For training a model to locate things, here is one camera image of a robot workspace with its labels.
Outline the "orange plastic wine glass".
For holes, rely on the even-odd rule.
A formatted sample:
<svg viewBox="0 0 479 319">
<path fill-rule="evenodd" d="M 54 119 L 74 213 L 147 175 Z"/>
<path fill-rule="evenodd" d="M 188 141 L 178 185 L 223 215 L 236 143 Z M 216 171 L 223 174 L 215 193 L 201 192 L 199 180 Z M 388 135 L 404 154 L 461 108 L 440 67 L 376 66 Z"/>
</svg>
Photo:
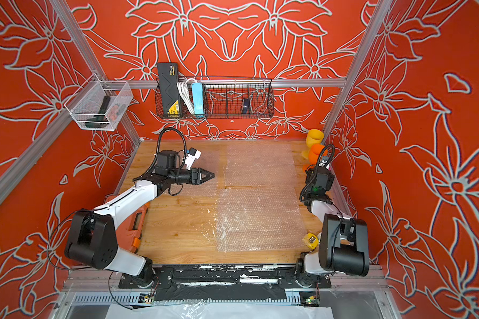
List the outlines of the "orange plastic wine glass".
<svg viewBox="0 0 479 319">
<path fill-rule="evenodd" d="M 322 144 L 314 144 L 310 147 L 310 149 L 302 151 L 302 156 L 304 157 L 305 160 L 309 162 L 307 165 L 307 169 L 313 167 L 317 163 L 319 154 L 323 150 L 325 150 L 323 154 L 323 158 L 325 158 L 328 156 L 328 151 L 325 149 L 325 146 Z"/>
</svg>

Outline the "yellow plastic wine glass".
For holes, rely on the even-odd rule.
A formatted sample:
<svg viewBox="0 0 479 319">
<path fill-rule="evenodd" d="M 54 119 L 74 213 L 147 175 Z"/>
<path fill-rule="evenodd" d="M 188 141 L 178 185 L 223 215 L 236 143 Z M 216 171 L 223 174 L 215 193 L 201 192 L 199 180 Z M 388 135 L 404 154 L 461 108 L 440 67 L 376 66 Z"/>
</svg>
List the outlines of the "yellow plastic wine glass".
<svg viewBox="0 0 479 319">
<path fill-rule="evenodd" d="M 304 159 L 309 159 L 309 152 L 311 151 L 311 147 L 316 144 L 322 143 L 323 138 L 324 133 L 321 130 L 309 130 L 305 139 L 306 149 L 302 151 L 302 157 Z"/>
</svg>

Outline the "clear bubble wrap sheet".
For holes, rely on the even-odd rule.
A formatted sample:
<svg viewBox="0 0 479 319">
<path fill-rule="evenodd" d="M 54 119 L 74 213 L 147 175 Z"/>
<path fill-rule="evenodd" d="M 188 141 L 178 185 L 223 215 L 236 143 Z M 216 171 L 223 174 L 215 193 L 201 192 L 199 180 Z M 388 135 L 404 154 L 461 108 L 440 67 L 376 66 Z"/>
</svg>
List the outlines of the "clear bubble wrap sheet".
<svg viewBox="0 0 479 319">
<path fill-rule="evenodd" d="M 227 147 L 227 186 L 294 186 L 297 183 L 291 146 L 283 142 L 234 142 Z"/>
</svg>

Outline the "bubble orange glass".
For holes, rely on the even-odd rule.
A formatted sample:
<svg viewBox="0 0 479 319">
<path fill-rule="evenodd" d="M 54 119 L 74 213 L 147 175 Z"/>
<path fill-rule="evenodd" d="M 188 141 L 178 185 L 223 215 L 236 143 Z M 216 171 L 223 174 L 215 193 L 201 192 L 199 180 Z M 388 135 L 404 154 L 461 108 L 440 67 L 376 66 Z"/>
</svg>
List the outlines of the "bubble orange glass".
<svg viewBox="0 0 479 319">
<path fill-rule="evenodd" d="M 216 213 L 218 251 L 295 249 L 307 234 L 291 186 L 223 190 Z"/>
</svg>

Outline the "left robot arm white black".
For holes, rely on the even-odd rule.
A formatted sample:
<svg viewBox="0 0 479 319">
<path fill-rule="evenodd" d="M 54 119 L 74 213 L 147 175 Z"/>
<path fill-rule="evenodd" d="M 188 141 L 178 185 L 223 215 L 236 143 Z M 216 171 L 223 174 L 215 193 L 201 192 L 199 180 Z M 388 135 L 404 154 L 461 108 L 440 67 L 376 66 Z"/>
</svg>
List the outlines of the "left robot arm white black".
<svg viewBox="0 0 479 319">
<path fill-rule="evenodd" d="M 119 247 L 117 229 L 143 205 L 156 199 L 174 184 L 200 185 L 215 174 L 193 167 L 201 151 L 190 148 L 184 157 L 172 150 L 157 153 L 152 165 L 134 185 L 112 201 L 74 214 L 67 237 L 65 256 L 95 269 L 131 276 L 145 287 L 154 280 L 152 260 Z"/>
</svg>

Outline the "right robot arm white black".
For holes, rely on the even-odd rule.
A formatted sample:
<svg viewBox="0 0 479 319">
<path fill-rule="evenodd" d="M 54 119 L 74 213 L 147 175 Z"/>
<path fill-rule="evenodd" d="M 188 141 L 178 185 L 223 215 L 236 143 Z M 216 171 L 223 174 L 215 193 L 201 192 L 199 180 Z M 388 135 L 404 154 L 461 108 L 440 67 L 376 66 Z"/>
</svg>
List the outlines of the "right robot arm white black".
<svg viewBox="0 0 479 319">
<path fill-rule="evenodd" d="M 367 224 L 340 210 L 328 196 L 335 181 L 328 168 L 310 166 L 305 174 L 299 200 L 322 222 L 322 229 L 314 240 L 317 247 L 302 257 L 304 273 L 367 276 L 370 264 Z"/>
</svg>

